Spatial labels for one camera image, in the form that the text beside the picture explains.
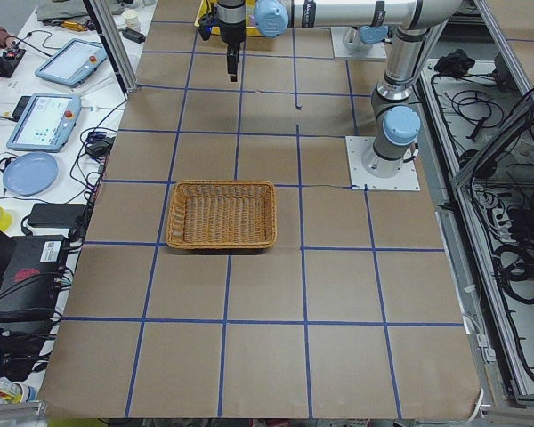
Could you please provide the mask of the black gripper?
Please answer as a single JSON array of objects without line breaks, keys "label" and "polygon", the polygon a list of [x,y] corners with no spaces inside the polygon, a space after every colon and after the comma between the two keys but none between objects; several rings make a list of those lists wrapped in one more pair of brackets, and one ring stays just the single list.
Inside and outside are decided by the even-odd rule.
[{"label": "black gripper", "polygon": [[216,11],[221,39],[229,46],[226,52],[228,76],[231,82],[237,82],[239,46],[246,39],[246,3],[244,0],[219,0]]}]

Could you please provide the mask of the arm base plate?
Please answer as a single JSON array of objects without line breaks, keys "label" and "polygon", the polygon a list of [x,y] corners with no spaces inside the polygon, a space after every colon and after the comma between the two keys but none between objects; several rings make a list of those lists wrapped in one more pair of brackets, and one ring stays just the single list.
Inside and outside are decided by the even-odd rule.
[{"label": "arm base plate", "polygon": [[420,190],[411,149],[397,160],[384,160],[374,151],[374,137],[346,136],[351,187],[354,190]]},{"label": "arm base plate", "polygon": [[384,40],[388,36],[388,30],[387,26],[331,28],[334,58],[338,60],[386,61]]}]

